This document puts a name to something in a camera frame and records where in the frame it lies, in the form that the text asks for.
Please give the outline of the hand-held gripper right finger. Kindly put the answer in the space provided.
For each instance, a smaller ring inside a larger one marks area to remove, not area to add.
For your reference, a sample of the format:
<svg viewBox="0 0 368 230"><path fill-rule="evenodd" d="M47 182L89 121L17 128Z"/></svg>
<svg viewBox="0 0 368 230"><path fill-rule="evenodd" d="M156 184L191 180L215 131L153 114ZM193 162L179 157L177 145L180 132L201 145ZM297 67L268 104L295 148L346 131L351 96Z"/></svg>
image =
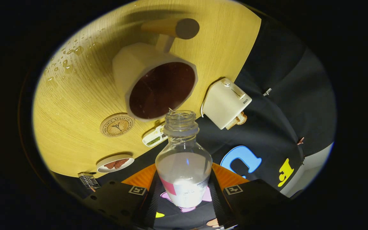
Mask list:
<svg viewBox="0 0 368 230"><path fill-rule="evenodd" d="M209 189L218 224L226 229L264 229L292 201L264 180L249 181L216 163Z"/></svg>

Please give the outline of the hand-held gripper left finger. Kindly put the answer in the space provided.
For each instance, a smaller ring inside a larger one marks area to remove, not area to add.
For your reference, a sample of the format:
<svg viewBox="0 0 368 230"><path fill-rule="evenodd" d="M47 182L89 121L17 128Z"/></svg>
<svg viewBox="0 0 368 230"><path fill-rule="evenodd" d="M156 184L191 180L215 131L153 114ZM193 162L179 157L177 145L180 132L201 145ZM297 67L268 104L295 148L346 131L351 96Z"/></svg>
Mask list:
<svg viewBox="0 0 368 230"><path fill-rule="evenodd" d="M82 203L122 229L152 229L162 182L152 164L122 182L111 180Z"/></svg>

